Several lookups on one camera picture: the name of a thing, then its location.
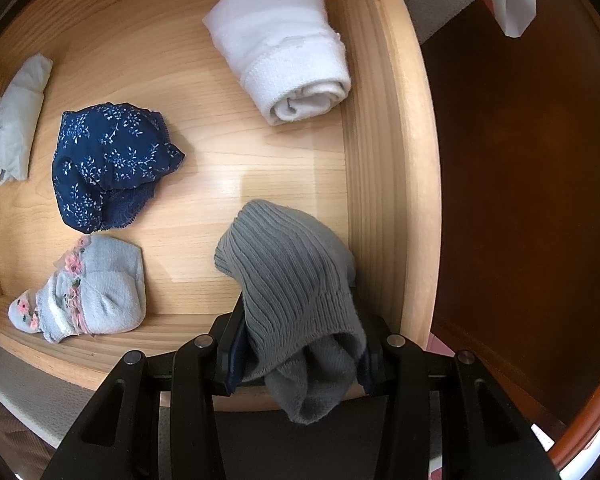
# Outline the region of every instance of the drawer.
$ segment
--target drawer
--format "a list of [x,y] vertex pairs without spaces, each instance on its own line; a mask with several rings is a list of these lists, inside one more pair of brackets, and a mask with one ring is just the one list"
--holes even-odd
[[[214,48],[201,20],[217,1],[33,0],[0,35],[0,94],[28,56],[54,60],[29,180],[0,187],[0,346],[45,372],[95,389],[129,349],[160,354],[206,333],[239,294],[215,270],[214,248],[252,198],[331,227],[354,253],[363,303],[426,345],[440,165],[403,0],[326,0],[347,47],[352,91],[328,114],[282,126],[266,124]],[[14,329],[6,310],[43,285],[78,235],[62,223],[50,177],[61,114],[106,101],[160,111],[186,159],[131,226],[110,233],[142,248],[144,323],[51,345]],[[238,395],[226,409],[262,408],[266,397]]]

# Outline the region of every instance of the navy blue underwear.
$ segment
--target navy blue underwear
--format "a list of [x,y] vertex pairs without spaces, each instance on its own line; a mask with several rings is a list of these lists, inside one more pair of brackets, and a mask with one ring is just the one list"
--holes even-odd
[[51,168],[62,220],[85,234],[128,226],[183,159],[158,112],[129,103],[64,112]]

